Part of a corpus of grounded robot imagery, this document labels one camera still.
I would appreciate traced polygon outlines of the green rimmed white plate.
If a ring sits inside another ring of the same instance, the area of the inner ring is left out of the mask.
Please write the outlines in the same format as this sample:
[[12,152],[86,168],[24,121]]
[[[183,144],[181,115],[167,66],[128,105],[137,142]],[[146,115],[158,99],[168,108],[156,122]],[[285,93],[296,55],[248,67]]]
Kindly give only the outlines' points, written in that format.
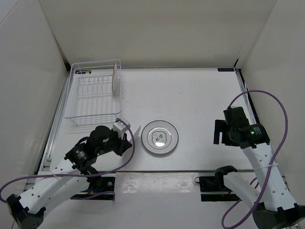
[[148,153],[159,157],[167,156],[178,146],[179,133],[170,122],[155,120],[143,128],[141,142]]

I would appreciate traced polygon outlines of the pink rimmed plate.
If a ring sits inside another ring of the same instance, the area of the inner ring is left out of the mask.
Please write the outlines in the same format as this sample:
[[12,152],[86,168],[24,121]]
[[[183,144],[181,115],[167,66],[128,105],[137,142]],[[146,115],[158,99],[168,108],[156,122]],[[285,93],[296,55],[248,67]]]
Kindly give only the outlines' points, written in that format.
[[118,68],[117,68],[117,64],[115,63],[112,72],[112,93],[114,93],[116,90],[117,73],[118,73]]

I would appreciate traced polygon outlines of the orange patterned plate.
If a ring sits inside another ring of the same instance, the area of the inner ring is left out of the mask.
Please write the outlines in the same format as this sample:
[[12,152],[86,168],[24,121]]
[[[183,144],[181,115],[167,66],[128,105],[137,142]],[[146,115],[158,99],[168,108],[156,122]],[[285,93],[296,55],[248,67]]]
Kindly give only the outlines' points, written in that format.
[[133,131],[133,136],[134,138],[137,138],[140,134],[141,131],[141,126],[138,126],[134,131]]

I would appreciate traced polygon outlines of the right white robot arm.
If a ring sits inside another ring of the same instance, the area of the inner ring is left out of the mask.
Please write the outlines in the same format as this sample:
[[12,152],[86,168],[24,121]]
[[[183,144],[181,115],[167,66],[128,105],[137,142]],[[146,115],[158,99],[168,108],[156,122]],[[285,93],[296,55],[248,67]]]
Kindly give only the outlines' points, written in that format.
[[283,229],[293,226],[305,218],[305,208],[299,205],[287,188],[275,162],[270,139],[261,124],[248,121],[216,120],[214,144],[239,147],[249,160],[260,191],[245,181],[234,166],[216,170],[214,186],[221,191],[229,189],[244,202],[249,211],[242,219],[231,225],[241,226],[252,217],[259,229]]

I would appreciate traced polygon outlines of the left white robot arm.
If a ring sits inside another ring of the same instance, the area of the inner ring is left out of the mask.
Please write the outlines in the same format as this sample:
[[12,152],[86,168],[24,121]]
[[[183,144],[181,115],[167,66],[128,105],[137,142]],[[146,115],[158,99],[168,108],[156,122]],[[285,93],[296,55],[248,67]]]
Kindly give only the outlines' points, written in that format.
[[127,121],[118,118],[112,128],[99,125],[89,136],[81,138],[48,174],[34,175],[36,181],[32,187],[2,201],[20,229],[36,229],[57,206],[82,191],[89,192],[86,199],[107,194],[115,196],[107,187],[107,175],[125,167],[131,158],[104,172],[96,170],[93,164],[99,156],[111,152],[123,156],[128,150],[134,155],[135,137]]

